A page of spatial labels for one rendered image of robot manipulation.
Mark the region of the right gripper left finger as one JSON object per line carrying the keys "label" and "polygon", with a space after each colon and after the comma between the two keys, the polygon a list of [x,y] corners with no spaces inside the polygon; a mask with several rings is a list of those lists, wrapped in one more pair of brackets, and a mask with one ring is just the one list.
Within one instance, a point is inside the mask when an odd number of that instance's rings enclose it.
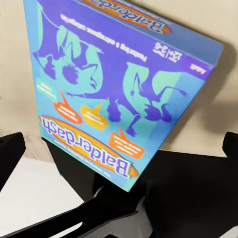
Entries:
{"label": "right gripper left finger", "polygon": [[26,150],[22,132],[0,137],[0,191]]}

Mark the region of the board game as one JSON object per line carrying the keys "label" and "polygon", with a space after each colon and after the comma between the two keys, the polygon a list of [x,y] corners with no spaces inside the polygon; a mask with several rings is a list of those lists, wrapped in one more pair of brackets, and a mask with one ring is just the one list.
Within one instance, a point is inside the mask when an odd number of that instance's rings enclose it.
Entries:
{"label": "board game", "polygon": [[23,0],[40,135],[126,192],[224,44],[125,0]]}

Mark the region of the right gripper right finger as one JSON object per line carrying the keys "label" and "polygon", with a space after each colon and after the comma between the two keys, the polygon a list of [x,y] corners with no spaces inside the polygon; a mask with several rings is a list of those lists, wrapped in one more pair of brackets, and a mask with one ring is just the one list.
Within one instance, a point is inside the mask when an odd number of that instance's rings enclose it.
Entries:
{"label": "right gripper right finger", "polygon": [[238,172],[238,134],[226,132],[223,139],[222,151],[229,158],[233,166]]}

